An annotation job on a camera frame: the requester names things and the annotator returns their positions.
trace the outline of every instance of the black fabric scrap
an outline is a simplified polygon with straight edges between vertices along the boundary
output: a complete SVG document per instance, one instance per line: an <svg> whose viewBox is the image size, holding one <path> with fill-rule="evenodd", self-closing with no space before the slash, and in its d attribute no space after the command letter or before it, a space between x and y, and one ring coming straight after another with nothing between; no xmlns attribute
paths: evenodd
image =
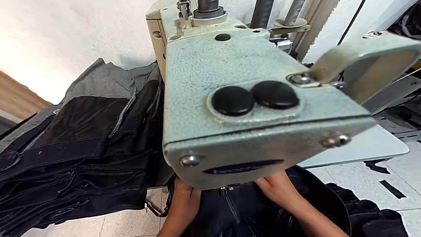
<svg viewBox="0 0 421 237"><path fill-rule="evenodd" d="M403 197L406 197L405 195L403 195L403 193L401 193L398 189L396 189L395 187L393 187L391 184L389 184L386 180L382 180L380 181L380 183L387 188L387 190L389 190L393 195L395 195L395 197L401 199Z"/></svg>
<svg viewBox="0 0 421 237"><path fill-rule="evenodd" d="M370 170L379 172L379 173L383 173L383 174L388 174L391 175L391 173L387 170L387 168L384 167L380 167L377 166L376 164L382 161L386 161L388 159L378 159L378 160L372 160L372 161L364 161L365 166L367 166L368 168L370 168Z"/></svg>

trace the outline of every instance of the human hand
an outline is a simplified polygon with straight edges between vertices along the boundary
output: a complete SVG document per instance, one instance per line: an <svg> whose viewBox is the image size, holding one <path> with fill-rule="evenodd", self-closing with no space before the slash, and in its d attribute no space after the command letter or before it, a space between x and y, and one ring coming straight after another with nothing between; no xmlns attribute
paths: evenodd
<svg viewBox="0 0 421 237"><path fill-rule="evenodd" d="M255 182L269 199L288 211L305 200L292 185L284 170L259 178Z"/></svg>
<svg viewBox="0 0 421 237"><path fill-rule="evenodd" d="M158 237L180 236L196 217L201 194L202 190L194 189L177 178L170 212Z"/></svg>

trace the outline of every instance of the industrial sewing machine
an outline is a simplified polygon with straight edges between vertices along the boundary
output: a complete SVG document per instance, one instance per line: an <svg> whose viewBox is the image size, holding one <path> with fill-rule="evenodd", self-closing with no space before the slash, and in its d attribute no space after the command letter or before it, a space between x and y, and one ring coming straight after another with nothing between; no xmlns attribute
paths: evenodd
<svg viewBox="0 0 421 237"><path fill-rule="evenodd" d="M413 40L369 39L308 69L269 41L267 2L251 28L218 0L160 0L146 16L165 80L165 161L195 188L233 187L351 142L376 124L360 104L420 57ZM345 68L355 80L342 89Z"/></svg>

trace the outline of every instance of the brother logo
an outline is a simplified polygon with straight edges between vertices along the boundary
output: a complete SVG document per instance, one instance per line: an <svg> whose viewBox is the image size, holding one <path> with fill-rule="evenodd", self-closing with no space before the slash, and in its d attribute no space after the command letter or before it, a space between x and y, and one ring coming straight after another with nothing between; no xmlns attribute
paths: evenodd
<svg viewBox="0 0 421 237"><path fill-rule="evenodd" d="M267 160L267 161L255 161L255 162L248 162L248 163L241 163L241 164L231 164L231 165L204 170L203 172L210 175L234 174L234 173L258 170L258 169L265 168L274 164L280 164L282 162L284 162L284 160Z"/></svg>

